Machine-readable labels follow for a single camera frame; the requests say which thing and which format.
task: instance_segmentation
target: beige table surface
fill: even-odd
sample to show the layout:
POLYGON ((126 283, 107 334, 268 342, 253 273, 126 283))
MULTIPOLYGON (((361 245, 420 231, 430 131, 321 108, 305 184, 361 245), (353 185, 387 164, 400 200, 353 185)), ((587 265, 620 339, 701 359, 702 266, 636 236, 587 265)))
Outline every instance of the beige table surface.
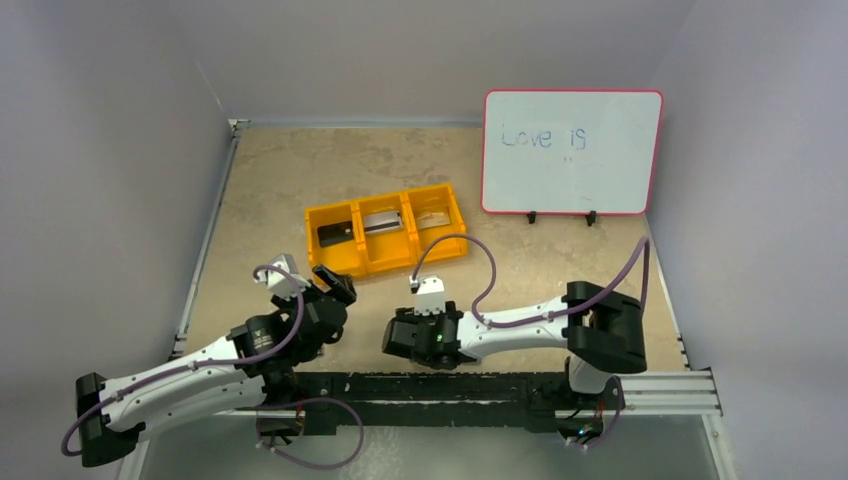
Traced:
MULTIPOLYGON (((476 128, 313 129, 250 128, 244 132, 209 244, 187 352, 212 342, 252 315, 273 310, 269 294, 251 280, 253 267, 279 253, 294 255, 308 273, 305 208, 450 182, 468 233, 486 243, 498 262, 498 283, 481 311, 531 305, 565 293, 565 284, 608 283, 647 234, 645 220, 602 217, 592 228, 579 217, 544 216, 528 225, 523 215, 490 215, 480 207, 481 131, 476 128)), ((638 297, 641 261, 617 291, 638 297)), ((469 254, 434 262, 449 299, 466 310, 489 280, 486 256, 469 254)), ((341 342, 298 366, 303 371, 427 371, 381 353, 383 332, 395 308, 412 306, 408 271, 356 283, 341 342)), ((682 371, 671 313, 652 264, 644 317, 648 368, 682 371)), ((567 352, 531 349, 487 357, 460 371, 558 371, 567 352)))

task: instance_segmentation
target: whiteboard stand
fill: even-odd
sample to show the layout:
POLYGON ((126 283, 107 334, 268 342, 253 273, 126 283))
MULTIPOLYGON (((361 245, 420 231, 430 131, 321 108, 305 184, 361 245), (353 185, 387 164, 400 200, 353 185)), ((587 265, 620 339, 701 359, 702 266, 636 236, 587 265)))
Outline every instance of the whiteboard stand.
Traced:
MULTIPOLYGON (((536 223, 536 215, 538 213, 539 212, 537 212, 535 210, 529 212, 527 214, 527 223, 529 223, 530 225, 533 225, 534 223, 536 223)), ((586 214, 586 225, 591 227, 592 225, 595 224, 596 221, 598 221, 598 212, 596 212, 594 210, 590 210, 589 213, 586 214)))
POLYGON ((495 89, 483 110, 488 213, 639 215, 650 197, 657 90, 495 89))

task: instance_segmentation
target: cable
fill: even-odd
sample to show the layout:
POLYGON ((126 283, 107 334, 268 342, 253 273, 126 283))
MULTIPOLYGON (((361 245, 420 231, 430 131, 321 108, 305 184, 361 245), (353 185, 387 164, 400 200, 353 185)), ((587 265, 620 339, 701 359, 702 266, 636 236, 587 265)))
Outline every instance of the cable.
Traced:
POLYGON ((601 398, 598 400, 598 408, 595 409, 595 413, 592 418, 594 419, 603 419, 604 418, 604 399, 601 398))
POLYGON ((577 444, 577 442, 574 442, 570 443, 569 445, 577 444, 577 447, 582 448, 584 450, 595 448, 600 445, 605 438, 609 437, 612 431, 615 429, 615 426, 618 424, 618 419, 621 416, 621 411, 624 410, 624 388, 621 386, 621 379, 618 378, 618 375, 614 375, 612 378, 615 380, 616 388, 618 388, 618 405, 615 407, 615 415, 613 415, 609 427, 605 428, 604 433, 597 437, 592 443, 589 443, 589 440, 586 440, 581 444, 577 444))
POLYGON ((467 235, 464 233, 449 233, 447 235, 443 235, 431 243, 425 250, 424 253, 421 254, 421 257, 418 258, 418 263, 415 265, 415 268, 412 270, 412 279, 415 280, 418 277, 418 271, 421 269, 421 266, 424 264, 424 259, 427 258, 427 254, 430 253, 430 250, 433 249, 439 242, 442 240, 447 240, 449 238, 464 238, 472 243, 475 243, 477 246, 483 249, 483 252, 489 257, 489 264, 492 266, 492 277, 489 280, 489 285, 486 286, 486 289, 483 290, 483 293, 477 296, 473 302, 471 302, 471 314, 477 319, 478 322, 493 328, 510 328, 510 327, 520 327, 522 325, 527 325, 528 323, 534 323, 542 320, 550 320, 556 317, 562 317, 566 315, 572 315, 575 313, 580 313, 588 308, 591 308, 601 300, 603 300, 607 295, 610 294, 615 287, 621 283, 627 275, 630 273, 630 270, 633 269, 633 265, 636 264, 636 260, 639 259, 639 254, 644 251, 643 262, 644 265, 642 267, 642 297, 641 297, 641 307, 642 311, 645 311, 645 301, 648 297, 648 268, 650 266, 650 255, 651 255, 651 247, 650 242, 648 241, 648 237, 642 237, 639 239, 639 242, 636 244, 636 248, 633 250, 633 253, 630 255, 630 259, 627 260, 627 263, 624 264, 621 271, 618 272, 618 275, 612 279, 612 281, 603 288, 600 292, 598 292, 594 297, 586 300, 580 305, 575 305, 573 307, 565 308, 563 310, 555 310, 551 312, 547 312, 544 315, 534 315, 532 317, 522 318, 520 320, 513 320, 511 322, 492 322, 490 320, 486 320, 483 318, 483 315, 477 310, 477 306, 486 298, 487 295, 492 291, 495 287, 495 280, 498 278, 498 268, 495 264, 495 257, 492 255, 492 251, 486 247, 483 242, 478 240, 477 238, 472 237, 471 235, 467 235))
POLYGON ((583 409, 578 408, 577 410, 575 410, 575 411, 574 411, 574 413, 572 413, 571 415, 569 415, 569 416, 565 417, 565 419, 566 419, 566 420, 570 420, 570 419, 572 419, 572 418, 576 417, 576 416, 577 416, 577 414, 578 414, 578 413, 580 413, 580 412, 582 412, 582 411, 583 411, 583 409))
POLYGON ((257 445, 257 446, 262 447, 265 450, 268 450, 269 452, 274 453, 275 455, 277 455, 279 457, 285 458, 286 460, 288 460, 292 463, 296 463, 296 464, 300 465, 301 467, 312 468, 314 470, 335 470, 337 468, 341 468, 341 467, 347 465, 348 463, 352 462, 353 459, 356 458, 357 455, 359 455, 359 452, 362 450, 362 445, 365 442, 365 424, 362 422, 362 418, 359 416, 359 414, 356 413, 356 410, 354 410, 353 407, 351 407, 347 403, 345 403, 341 400, 336 400, 335 398, 317 397, 317 398, 307 398, 306 400, 299 400, 297 402, 285 403, 285 404, 282 404, 282 405, 260 405, 258 407, 255 407, 254 410, 280 410, 280 409, 286 409, 286 408, 308 405, 310 403, 321 403, 321 402, 332 403, 332 404, 335 404, 335 405, 338 405, 338 406, 344 408, 345 410, 348 411, 348 413, 351 414, 351 416, 353 416, 354 421, 356 421, 356 425, 359 427, 359 441, 356 443, 356 448, 353 450, 353 453, 351 453, 350 456, 348 456, 347 458, 345 458, 344 460, 342 460, 340 462, 330 463, 330 464, 326 464, 326 465, 322 465, 320 463, 312 463, 310 461, 303 460, 301 458, 297 458, 297 457, 290 455, 286 452, 277 450, 276 448, 274 448, 273 445, 269 445, 264 440, 262 440, 262 432, 259 429, 259 421, 258 420, 256 422, 256 435, 259 437, 259 445, 257 445))
MULTIPOLYGON (((268 350, 265 353, 261 353, 259 355, 253 355, 253 356, 245 357, 245 358, 234 359, 234 360, 204 360, 204 361, 201 361, 201 362, 197 362, 196 365, 194 366, 194 368, 211 367, 211 366, 217 366, 217 365, 232 365, 232 366, 251 365, 253 363, 261 362, 261 361, 263 361, 267 358, 270 358, 270 357, 276 355, 277 353, 279 353, 280 350, 282 350, 286 345, 288 345, 288 343, 291 342, 292 338, 294 338, 294 336, 297 334, 297 331, 300 328, 300 324, 303 321, 303 309, 304 309, 303 294, 300 291, 300 287, 298 286, 297 281, 294 279, 294 277, 292 277, 289 274, 289 272, 287 272, 287 271, 283 270, 282 268, 277 267, 275 265, 259 265, 258 267, 253 269, 253 278, 258 280, 259 279, 259 272, 264 271, 264 270, 270 270, 270 271, 279 273, 280 275, 285 277, 285 279, 289 283, 291 283, 291 285, 292 285, 292 287, 295 291, 295 295, 297 296, 297 313, 295 314, 295 320, 294 320, 294 324, 292 325, 291 331, 289 331, 288 335, 286 335, 286 337, 283 338, 283 340, 280 343, 278 343, 277 345, 274 346, 274 348, 268 350)), ((116 391, 112 396, 110 396, 110 397, 108 397, 104 400, 101 400, 99 403, 97 403, 93 407, 89 408, 82 415, 80 415, 74 421, 74 423, 71 424, 71 427, 68 429, 68 431, 65 432, 65 435, 62 437, 62 445, 61 445, 62 455, 66 456, 66 457, 76 457, 76 456, 82 455, 82 450, 71 450, 68 446, 68 443, 71 441, 71 437, 79 429, 80 425, 85 423, 96 412, 102 410, 103 408, 108 407, 109 405, 111 405, 115 402, 121 401, 125 395, 132 393, 133 391, 138 390, 139 388, 146 387, 147 385, 158 382, 159 380, 162 380, 164 378, 168 378, 172 375, 176 375, 178 373, 183 373, 183 372, 190 371, 190 370, 192 370, 192 366, 181 365, 179 367, 174 367, 174 368, 170 368, 168 370, 164 370, 164 371, 159 372, 159 373, 155 373, 155 374, 153 374, 153 375, 151 375, 147 378, 143 378, 143 379, 141 379, 141 380, 139 380, 135 383, 132 383, 129 386, 116 391)))

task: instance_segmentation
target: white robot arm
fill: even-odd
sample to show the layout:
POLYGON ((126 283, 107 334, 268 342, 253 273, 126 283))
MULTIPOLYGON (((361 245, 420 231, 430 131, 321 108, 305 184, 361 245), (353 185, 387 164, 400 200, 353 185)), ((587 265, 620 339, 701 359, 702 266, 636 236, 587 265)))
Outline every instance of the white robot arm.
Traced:
POLYGON ((456 310, 437 276, 410 277, 413 308, 398 309, 383 338, 383 352, 436 368, 453 369, 494 353, 525 348, 563 348, 569 385, 578 393, 597 394, 612 374, 638 373, 647 367, 639 301, 615 292, 583 311, 555 316, 580 305, 602 287, 571 282, 567 294, 547 302, 500 312, 456 310), (540 321, 522 320, 541 316, 540 321))
POLYGON ((173 426, 225 410, 291 401, 287 379, 292 368, 341 338, 346 307, 356 300, 356 292, 349 277, 323 266, 313 272, 330 288, 318 288, 297 273, 288 255, 263 267, 257 269, 256 281, 273 294, 275 312, 251 317, 206 347, 150 370, 113 379, 96 373, 77 379, 75 427, 82 448, 71 452, 67 447, 74 428, 63 439, 63 453, 82 455, 83 466, 102 465, 173 426))

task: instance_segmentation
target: purple cable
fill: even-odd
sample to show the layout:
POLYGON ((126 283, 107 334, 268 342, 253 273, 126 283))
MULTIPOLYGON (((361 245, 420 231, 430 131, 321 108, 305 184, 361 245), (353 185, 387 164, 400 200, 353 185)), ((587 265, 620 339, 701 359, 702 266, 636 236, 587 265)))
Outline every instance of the purple cable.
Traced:
MULTIPOLYGON (((298 329, 300 328, 300 324, 303 321, 303 294, 300 292, 300 288, 297 285, 297 281, 292 277, 289 272, 286 272, 280 267, 274 265, 259 265, 255 269, 253 269, 253 278, 259 279, 259 272, 263 270, 270 270, 272 272, 279 273, 283 277, 289 281, 294 287, 295 295, 297 296, 297 313, 295 314, 294 325, 292 325, 292 329, 288 335, 286 335, 283 340, 274 346, 271 350, 268 350, 265 353, 259 355, 253 355, 252 357, 239 358, 235 360, 204 360, 201 362, 197 362, 196 368, 203 367, 211 367, 216 365, 250 365, 253 363, 261 362, 273 355, 276 355, 280 350, 282 350, 289 342, 291 342, 292 338, 297 334, 298 329)), ((120 401, 123 397, 129 393, 132 393, 134 390, 137 390, 142 387, 146 387, 152 383, 158 382, 164 378, 168 378, 172 375, 176 375, 178 373, 183 373, 185 371, 191 370, 192 367, 189 365, 182 365, 179 367, 170 368, 168 370, 164 370, 159 373, 155 373, 147 378, 141 379, 126 388, 118 390, 115 392, 115 396, 106 398, 101 400, 98 404, 86 410, 82 415, 80 415, 73 424, 71 424, 71 428, 65 432, 65 435, 62 437, 62 455, 66 457, 76 457, 82 455, 82 450, 74 450, 72 451, 68 443, 71 441, 71 437, 74 433, 79 429, 80 425, 85 423, 89 418, 91 418, 96 412, 100 411, 103 408, 108 407, 109 405, 115 403, 116 401, 120 401)))
POLYGON ((582 448, 583 450, 588 450, 590 448, 597 447, 601 442, 604 441, 609 435, 612 433, 615 426, 618 424, 618 418, 621 416, 621 411, 624 410, 624 387, 621 386, 621 379, 618 378, 618 375, 613 376, 615 379, 616 387, 618 387, 618 405, 615 407, 615 415, 613 415, 612 420, 610 420, 610 426, 604 429, 604 433, 601 434, 600 437, 596 438, 592 443, 570 443, 569 446, 582 448))
POLYGON ((522 318, 520 320, 513 320, 511 322, 491 322, 483 318, 483 315, 480 314, 480 311, 477 309, 477 306, 486 298, 487 295, 492 291, 495 287, 495 280, 498 278, 498 268, 495 264, 495 257, 492 255, 492 251, 483 244, 480 240, 472 237, 471 235, 466 235, 464 233, 449 233, 447 235, 443 235, 431 243, 425 250, 424 253, 421 254, 421 257, 418 259, 418 263, 415 265, 415 269, 412 270, 412 279, 416 279, 418 277, 418 271, 421 269, 421 266, 424 263, 424 259, 427 258, 427 254, 430 253, 430 250, 436 246, 442 240, 447 240, 449 238, 464 238, 472 243, 477 244, 480 248, 483 249, 483 252, 486 253, 486 256, 489 257, 489 264, 492 266, 492 277, 489 280, 489 285, 486 286, 486 289, 483 290, 483 293, 477 296, 473 302, 471 302, 471 314, 474 315, 474 318, 477 319, 478 322, 493 328, 511 328, 511 327, 520 327, 522 325, 527 325, 528 323, 539 322, 542 320, 550 320, 556 317, 562 317, 565 315, 572 315, 574 313, 582 312, 588 308, 593 307, 595 304, 603 300, 607 295, 610 294, 615 287, 618 286, 630 273, 630 270, 633 269, 633 265, 636 264, 636 260, 639 259, 639 254, 644 251, 643 260, 644 266, 642 267, 642 298, 640 300, 642 312, 645 311, 645 302, 648 298, 648 269, 650 267, 650 256, 651 256, 651 247, 650 242, 648 241, 648 237, 642 237, 639 239, 639 242, 636 244, 636 248, 633 250, 633 254, 630 255, 630 259, 627 260, 627 263, 624 264, 624 267, 618 272, 618 275, 612 279, 612 281, 603 288, 600 292, 598 292, 594 297, 586 300, 580 305, 575 305, 573 307, 565 308, 563 310, 555 310, 552 312, 548 312, 547 316, 543 315, 534 315, 532 317, 522 318))
POLYGON ((353 416, 353 419, 356 421, 356 425, 359 427, 359 441, 357 442, 356 448, 353 450, 353 453, 351 453, 349 457, 345 458, 344 460, 342 460, 340 462, 322 465, 320 463, 312 463, 312 462, 297 458, 295 456, 289 455, 286 452, 277 450, 272 445, 265 443, 265 441, 262 440, 262 433, 259 430, 259 421, 257 420, 257 422, 256 422, 256 436, 259 437, 260 445, 262 446, 262 448, 264 448, 265 450, 268 450, 269 452, 273 452, 277 456, 285 458, 286 460, 288 460, 292 463, 296 463, 296 464, 300 465, 301 467, 312 468, 312 469, 315 469, 315 470, 335 470, 337 468, 344 467, 348 463, 352 462, 353 459, 356 458, 357 455, 359 455, 360 450, 362 450, 362 444, 365 441, 365 425, 362 423, 362 418, 359 416, 359 414, 356 413, 356 410, 354 410, 353 407, 351 407, 347 403, 345 403, 341 400, 336 400, 335 398, 317 397, 317 398, 307 398, 306 400, 300 400, 300 401, 292 402, 292 403, 285 403, 285 404, 282 404, 282 405, 260 405, 258 407, 255 407, 254 410, 280 410, 280 409, 299 407, 299 406, 302 406, 302 405, 308 405, 310 403, 320 403, 320 402, 333 403, 333 404, 336 404, 336 405, 344 408, 345 410, 347 410, 353 416))

